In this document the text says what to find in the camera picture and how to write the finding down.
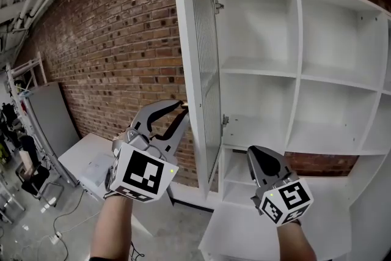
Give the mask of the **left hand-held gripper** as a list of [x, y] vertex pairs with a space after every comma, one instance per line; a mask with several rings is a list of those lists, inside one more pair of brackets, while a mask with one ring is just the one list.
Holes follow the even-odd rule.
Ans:
[[159, 200], [178, 172], [175, 152], [188, 128], [185, 108], [163, 135], [154, 135], [150, 144], [142, 134], [152, 132], [152, 123], [183, 104], [181, 100], [160, 100], [144, 106], [122, 137], [112, 142], [114, 178], [121, 183], [124, 197], [149, 203]]

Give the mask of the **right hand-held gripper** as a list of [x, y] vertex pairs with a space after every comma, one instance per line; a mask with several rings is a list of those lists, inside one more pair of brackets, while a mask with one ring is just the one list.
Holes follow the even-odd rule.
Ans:
[[314, 198], [304, 178], [269, 189], [289, 172], [285, 157], [274, 150], [252, 145], [247, 150], [251, 179], [258, 189], [251, 197], [260, 215], [266, 215], [277, 227], [300, 218]]

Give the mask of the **white cabinet door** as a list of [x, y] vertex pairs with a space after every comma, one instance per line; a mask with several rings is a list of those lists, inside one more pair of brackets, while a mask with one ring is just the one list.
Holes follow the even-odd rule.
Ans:
[[216, 15], [213, 0], [176, 0], [176, 7], [198, 183], [207, 198], [222, 145]]

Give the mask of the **person's left forearm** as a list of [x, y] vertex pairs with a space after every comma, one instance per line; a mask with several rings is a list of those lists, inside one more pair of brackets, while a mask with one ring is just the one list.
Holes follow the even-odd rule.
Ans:
[[133, 200], [109, 196], [93, 233], [89, 261], [128, 261], [131, 248]]

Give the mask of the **person's right forearm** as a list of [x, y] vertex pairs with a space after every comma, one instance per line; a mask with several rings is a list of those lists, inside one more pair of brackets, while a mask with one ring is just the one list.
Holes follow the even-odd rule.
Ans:
[[298, 219], [279, 226], [277, 236], [280, 261], [317, 261]]

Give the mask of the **white shelf cabinet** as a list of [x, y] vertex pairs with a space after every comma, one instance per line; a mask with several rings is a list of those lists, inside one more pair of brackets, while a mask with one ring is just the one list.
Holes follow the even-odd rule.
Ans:
[[217, 18], [219, 194], [200, 249], [213, 260], [279, 258], [259, 215], [250, 145], [286, 154], [314, 196], [301, 218], [319, 261], [345, 261], [354, 203], [391, 149], [391, 12], [367, 0], [223, 0]]

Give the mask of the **large grey panel board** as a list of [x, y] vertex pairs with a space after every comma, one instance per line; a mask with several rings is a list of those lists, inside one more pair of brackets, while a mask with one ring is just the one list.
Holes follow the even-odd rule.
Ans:
[[73, 147], [80, 136], [69, 114], [59, 83], [52, 82], [28, 92], [23, 103], [34, 133], [56, 171], [71, 186], [77, 179], [60, 163], [59, 157]]

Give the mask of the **black wrist watch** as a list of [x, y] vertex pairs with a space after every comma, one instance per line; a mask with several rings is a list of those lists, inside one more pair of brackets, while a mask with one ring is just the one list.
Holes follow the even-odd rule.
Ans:
[[104, 187], [106, 189], [106, 193], [103, 196], [103, 199], [106, 200], [109, 197], [112, 196], [122, 196], [124, 197], [122, 193], [122, 186], [121, 183], [118, 182], [116, 178], [114, 178], [114, 167], [111, 166], [106, 174], [106, 178], [104, 180]]

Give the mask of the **white flat box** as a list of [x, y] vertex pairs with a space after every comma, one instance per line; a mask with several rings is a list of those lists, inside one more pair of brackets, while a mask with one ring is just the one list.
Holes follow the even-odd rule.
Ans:
[[113, 164], [113, 157], [105, 153], [98, 153], [83, 170], [81, 175], [83, 182], [99, 187], [105, 181], [106, 174]]

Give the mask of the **white side table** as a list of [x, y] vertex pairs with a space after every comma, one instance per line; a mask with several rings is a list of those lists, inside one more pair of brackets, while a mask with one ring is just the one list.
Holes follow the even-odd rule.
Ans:
[[[82, 175], [97, 156], [105, 155], [112, 161], [111, 147], [110, 140], [90, 133], [59, 157], [59, 162], [64, 168], [100, 203], [103, 202], [103, 196], [106, 194], [104, 183], [96, 186]], [[155, 237], [170, 218], [172, 207], [168, 193], [164, 193], [159, 200], [147, 204], [135, 201], [133, 202], [132, 226]]]

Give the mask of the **white metal rack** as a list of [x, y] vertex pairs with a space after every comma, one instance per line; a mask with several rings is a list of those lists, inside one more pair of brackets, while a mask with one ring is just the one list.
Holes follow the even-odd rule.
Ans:
[[21, 120], [24, 130], [27, 135], [33, 138], [38, 153], [45, 157], [50, 165], [53, 166], [34, 133], [32, 124], [27, 116], [26, 107], [23, 103], [23, 100], [28, 92], [49, 83], [43, 68], [43, 58], [41, 57], [41, 54], [38, 53], [35, 58], [15, 68], [11, 67], [10, 64], [7, 64], [5, 73], [7, 75], [7, 82], [10, 87], [10, 94], [13, 99], [13, 103], [16, 105], [16, 114]]

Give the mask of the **black chair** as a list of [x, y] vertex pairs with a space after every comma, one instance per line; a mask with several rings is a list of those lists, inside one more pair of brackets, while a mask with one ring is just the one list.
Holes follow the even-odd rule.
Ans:
[[42, 200], [50, 207], [56, 207], [64, 186], [57, 182], [49, 181], [49, 170], [41, 163], [27, 171], [21, 163], [15, 170], [16, 176], [21, 181], [21, 188], [33, 196]]

